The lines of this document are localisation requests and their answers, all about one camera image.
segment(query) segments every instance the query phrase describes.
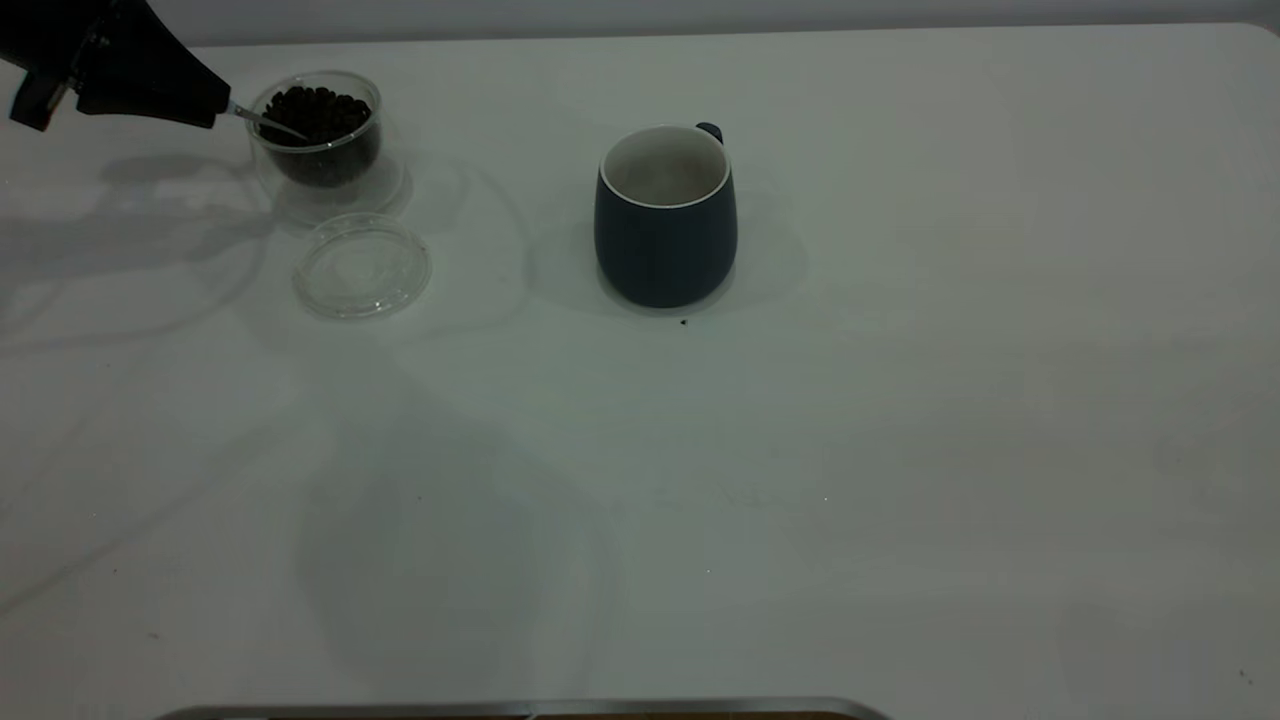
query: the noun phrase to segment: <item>white table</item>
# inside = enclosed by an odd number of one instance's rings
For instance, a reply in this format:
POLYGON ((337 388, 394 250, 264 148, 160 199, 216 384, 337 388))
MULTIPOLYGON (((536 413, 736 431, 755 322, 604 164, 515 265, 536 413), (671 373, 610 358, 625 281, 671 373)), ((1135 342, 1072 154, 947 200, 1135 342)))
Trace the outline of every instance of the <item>white table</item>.
POLYGON ((435 275, 321 322, 236 123, 0 126, 0 716, 1280 706, 1267 32, 201 56, 374 78, 435 275), (664 120, 724 128, 742 227, 676 314, 590 249, 596 159, 664 120))

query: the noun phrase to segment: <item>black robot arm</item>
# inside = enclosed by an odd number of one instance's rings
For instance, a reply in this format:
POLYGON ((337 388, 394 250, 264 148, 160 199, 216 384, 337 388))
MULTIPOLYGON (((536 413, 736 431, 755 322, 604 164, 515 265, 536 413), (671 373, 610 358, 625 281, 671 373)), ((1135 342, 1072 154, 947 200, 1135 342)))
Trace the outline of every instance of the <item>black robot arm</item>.
POLYGON ((27 70, 9 117, 44 131, 68 88, 90 115, 146 115, 210 128, 230 86, 146 0, 3 0, 0 58, 27 70))

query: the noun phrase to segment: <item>spoon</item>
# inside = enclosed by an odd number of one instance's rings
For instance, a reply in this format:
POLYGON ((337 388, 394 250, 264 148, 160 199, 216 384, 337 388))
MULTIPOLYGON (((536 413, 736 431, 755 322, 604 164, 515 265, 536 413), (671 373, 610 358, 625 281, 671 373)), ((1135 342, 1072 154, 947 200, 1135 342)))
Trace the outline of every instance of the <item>spoon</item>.
POLYGON ((266 126, 269 128, 275 128, 280 132, 287 132, 298 140, 306 140, 310 142, 310 138, 302 135, 301 132, 291 127, 283 126, 275 120, 264 118, 262 115, 259 115, 257 113, 253 113, 251 110, 246 110, 244 108, 237 105, 234 100, 232 100, 232 104, 227 108, 227 111, 230 113, 232 115, 236 115, 237 118, 244 118, 246 120, 252 120, 260 126, 266 126))

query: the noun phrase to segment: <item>plastic lid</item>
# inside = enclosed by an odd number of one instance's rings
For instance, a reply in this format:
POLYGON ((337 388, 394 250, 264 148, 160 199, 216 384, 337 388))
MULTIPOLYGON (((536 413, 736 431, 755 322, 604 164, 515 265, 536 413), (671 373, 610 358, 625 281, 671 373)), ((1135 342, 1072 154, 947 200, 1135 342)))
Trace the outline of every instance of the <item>plastic lid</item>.
POLYGON ((426 249, 387 215, 339 215, 311 238, 316 246, 293 270, 293 288, 303 305, 326 318, 394 313, 421 295, 431 277, 426 249))

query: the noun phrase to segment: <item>mug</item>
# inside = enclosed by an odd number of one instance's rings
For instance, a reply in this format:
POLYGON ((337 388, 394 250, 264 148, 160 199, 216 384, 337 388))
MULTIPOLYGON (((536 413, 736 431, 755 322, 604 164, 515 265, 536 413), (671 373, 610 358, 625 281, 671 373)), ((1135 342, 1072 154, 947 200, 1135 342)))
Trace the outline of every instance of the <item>mug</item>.
POLYGON ((617 142, 595 182, 595 256, 646 307, 710 295, 737 254, 733 173, 718 127, 657 126, 617 142))

